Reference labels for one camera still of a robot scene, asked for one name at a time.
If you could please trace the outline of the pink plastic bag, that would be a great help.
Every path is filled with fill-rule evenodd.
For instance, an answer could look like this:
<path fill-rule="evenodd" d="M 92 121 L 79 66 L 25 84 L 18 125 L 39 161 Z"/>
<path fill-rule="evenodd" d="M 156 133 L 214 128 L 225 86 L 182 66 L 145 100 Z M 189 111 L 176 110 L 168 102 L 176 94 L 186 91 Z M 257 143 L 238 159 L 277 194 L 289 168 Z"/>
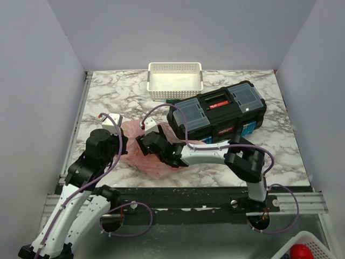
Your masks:
<path fill-rule="evenodd" d="M 154 154 L 143 155 L 136 137 L 143 135 L 144 131 L 141 129 L 140 120 L 125 121 L 121 128 L 124 135 L 128 138 L 126 150 L 128 154 L 122 155 L 120 160 L 127 165 L 138 169 L 139 171 L 148 174 L 154 179 L 160 179 L 181 171 L 184 168 L 173 168 L 162 163 Z"/>

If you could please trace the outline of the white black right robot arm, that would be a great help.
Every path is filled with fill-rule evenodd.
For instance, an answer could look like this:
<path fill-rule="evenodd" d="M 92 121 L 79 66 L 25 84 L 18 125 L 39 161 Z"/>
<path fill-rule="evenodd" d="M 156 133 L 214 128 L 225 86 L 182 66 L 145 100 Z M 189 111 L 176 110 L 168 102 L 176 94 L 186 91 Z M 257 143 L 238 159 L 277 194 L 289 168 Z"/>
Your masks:
<path fill-rule="evenodd" d="M 246 182 L 249 207 L 258 212 L 267 206 L 267 191 L 263 181 L 265 152 L 240 135 L 215 144 L 170 143 L 162 133 L 150 132 L 136 138 L 144 155 L 154 154 L 174 168 L 197 164 L 226 165 L 241 180 Z"/>

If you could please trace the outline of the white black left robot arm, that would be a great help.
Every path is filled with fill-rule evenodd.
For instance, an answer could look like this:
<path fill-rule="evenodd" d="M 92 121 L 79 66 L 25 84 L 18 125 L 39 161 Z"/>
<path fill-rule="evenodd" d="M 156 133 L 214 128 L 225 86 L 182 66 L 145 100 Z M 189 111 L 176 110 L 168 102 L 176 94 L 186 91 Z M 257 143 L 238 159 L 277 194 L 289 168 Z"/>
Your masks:
<path fill-rule="evenodd" d="M 97 220 L 118 210 L 119 193 L 96 184 L 125 155 L 127 137 L 121 128 L 91 131 L 82 155 L 70 165 L 59 200 L 37 238 L 21 247 L 19 258 L 73 258 L 74 250 Z"/>

